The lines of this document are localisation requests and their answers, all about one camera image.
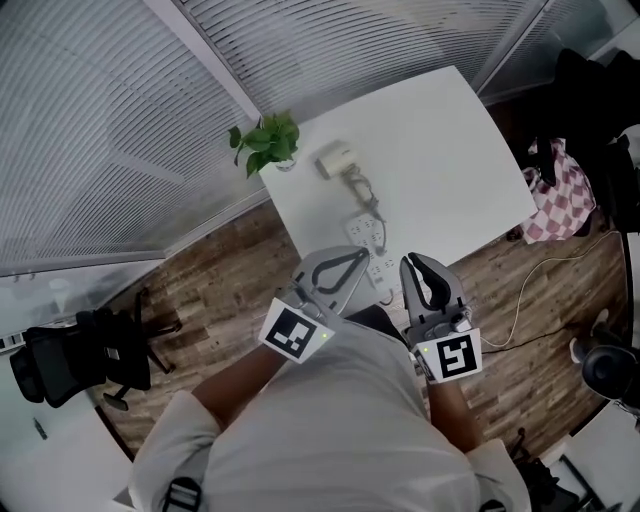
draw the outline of white t-shirt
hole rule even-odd
[[[171,480],[196,471],[201,510],[215,512],[475,512],[492,498],[530,510],[501,441],[465,456],[427,421],[404,346],[350,322],[332,328],[224,433],[193,395],[176,393],[135,459],[136,508],[162,510]]]

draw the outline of floor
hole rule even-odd
[[[502,237],[454,264],[483,337],[504,342],[529,271],[548,257],[583,254],[603,236],[599,228],[597,220],[586,238],[533,246]],[[184,326],[153,342],[157,353],[176,365],[174,373],[165,376],[154,369],[151,390],[127,395],[127,413],[103,406],[132,451],[141,446],[176,390],[193,388],[254,346],[275,288],[286,282],[297,262],[269,202],[168,260],[111,304],[131,309],[135,292],[146,286],[150,296],[143,320],[159,327],[179,318]],[[510,350],[489,354],[498,349],[485,345],[484,371],[463,383],[486,436],[509,444],[518,428],[525,427],[526,447],[539,454],[583,422],[601,400],[571,363],[569,340],[588,333],[604,307],[611,310],[611,324],[624,326],[626,297],[622,246],[615,233],[583,259],[554,261],[538,269],[524,292]],[[401,297],[387,309],[396,325],[406,325]],[[100,400],[103,391],[116,389],[103,386],[95,390],[96,397]]]

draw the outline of window blinds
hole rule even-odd
[[[472,81],[538,2],[182,0],[266,112],[308,118],[443,66]]]
[[[556,0],[517,45],[481,97],[500,97],[550,82],[563,48],[588,58],[637,16],[627,0]]]
[[[0,9],[0,266],[161,250],[261,188],[247,119],[141,1]]]

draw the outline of white desk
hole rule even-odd
[[[296,166],[268,166],[261,176],[301,257],[350,243],[344,224],[359,210],[355,199],[315,166],[315,155],[335,140],[359,153],[396,264],[413,251],[450,265],[536,212],[498,128],[453,67],[351,101],[303,123],[300,133]],[[348,309],[388,296],[365,277]]]

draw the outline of power strip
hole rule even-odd
[[[344,230],[352,244],[369,250],[369,267],[367,276],[371,283],[381,292],[393,293],[400,291],[398,282],[398,268],[396,262],[385,253],[378,256],[376,247],[380,247],[383,241],[382,223],[376,220],[370,213],[363,212],[349,218],[344,223]]]

